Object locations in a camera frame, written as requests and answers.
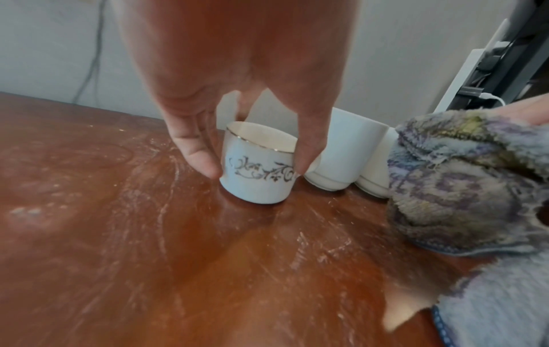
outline gray cloth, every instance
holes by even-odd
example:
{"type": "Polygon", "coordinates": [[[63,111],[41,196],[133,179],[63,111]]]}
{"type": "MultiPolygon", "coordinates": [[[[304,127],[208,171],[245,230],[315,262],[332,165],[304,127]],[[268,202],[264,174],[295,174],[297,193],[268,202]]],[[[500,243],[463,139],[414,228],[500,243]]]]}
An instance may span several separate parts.
{"type": "Polygon", "coordinates": [[[433,313],[443,341],[547,343],[549,228],[536,214],[549,201],[549,126],[477,110],[416,117],[396,130],[392,227],[436,252],[500,257],[440,298],[433,313]]]}

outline white mug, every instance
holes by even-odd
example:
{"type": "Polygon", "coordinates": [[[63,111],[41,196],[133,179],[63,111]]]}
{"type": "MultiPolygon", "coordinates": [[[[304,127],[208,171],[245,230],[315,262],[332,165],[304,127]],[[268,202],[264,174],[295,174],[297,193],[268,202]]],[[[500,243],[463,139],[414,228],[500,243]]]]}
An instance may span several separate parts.
{"type": "Polygon", "coordinates": [[[360,177],[355,184],[368,194],[378,198],[389,197],[389,168],[387,159],[395,142],[399,139],[399,134],[395,128],[390,128],[372,157],[368,160],[360,177]]]}
{"type": "MultiPolygon", "coordinates": [[[[223,140],[221,185],[234,196],[256,204],[285,200],[296,182],[293,153],[297,138],[265,125],[232,122],[223,140]]],[[[318,167],[320,157],[309,170],[318,167]]]]}
{"type": "Polygon", "coordinates": [[[383,123],[334,107],[320,166],[305,178],[331,192],[347,188],[358,179],[387,129],[383,123]]]}

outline wooden table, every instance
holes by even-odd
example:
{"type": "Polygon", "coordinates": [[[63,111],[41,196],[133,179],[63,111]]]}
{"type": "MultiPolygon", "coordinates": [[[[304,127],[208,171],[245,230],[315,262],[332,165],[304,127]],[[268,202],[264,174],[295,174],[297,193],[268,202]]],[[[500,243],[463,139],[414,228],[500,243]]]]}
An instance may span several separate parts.
{"type": "Polygon", "coordinates": [[[354,186],[274,206],[191,169],[161,120],[0,94],[1,346],[440,346],[471,264],[354,186]]]}

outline mug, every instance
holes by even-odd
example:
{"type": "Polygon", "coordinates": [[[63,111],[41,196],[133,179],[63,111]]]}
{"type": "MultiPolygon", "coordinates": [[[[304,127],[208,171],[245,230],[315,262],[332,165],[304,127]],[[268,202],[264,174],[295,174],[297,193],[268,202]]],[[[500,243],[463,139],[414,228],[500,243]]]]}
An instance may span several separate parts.
{"type": "MultiPolygon", "coordinates": [[[[237,198],[256,204],[285,200],[297,178],[293,170],[296,144],[296,137],[269,126],[230,123],[221,153],[221,185],[237,198]]],[[[309,171],[319,163],[320,157],[309,171]]]]}
{"type": "Polygon", "coordinates": [[[360,177],[355,184],[368,194],[378,198],[389,197],[389,168],[387,167],[387,159],[395,142],[399,139],[399,134],[395,128],[390,128],[372,157],[368,160],[360,177]]]}
{"type": "Polygon", "coordinates": [[[347,188],[358,179],[387,129],[388,125],[334,107],[320,165],[305,179],[331,192],[347,188]]]}

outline white wall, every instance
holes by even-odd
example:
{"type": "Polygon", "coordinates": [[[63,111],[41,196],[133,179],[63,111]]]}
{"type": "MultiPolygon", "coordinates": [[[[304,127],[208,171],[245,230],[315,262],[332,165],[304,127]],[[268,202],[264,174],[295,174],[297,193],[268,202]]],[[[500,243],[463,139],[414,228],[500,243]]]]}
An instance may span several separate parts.
{"type": "MultiPolygon", "coordinates": [[[[531,0],[367,0],[337,107],[396,125],[427,113],[465,57],[488,42],[504,18],[528,12],[531,0]]],[[[70,102],[94,53],[98,0],[2,0],[0,91],[70,102]]],[[[99,105],[158,117],[106,14],[99,105]]],[[[230,121],[234,96],[219,106],[218,126],[230,121]]],[[[270,93],[250,120],[297,133],[295,115],[270,93]]]]}

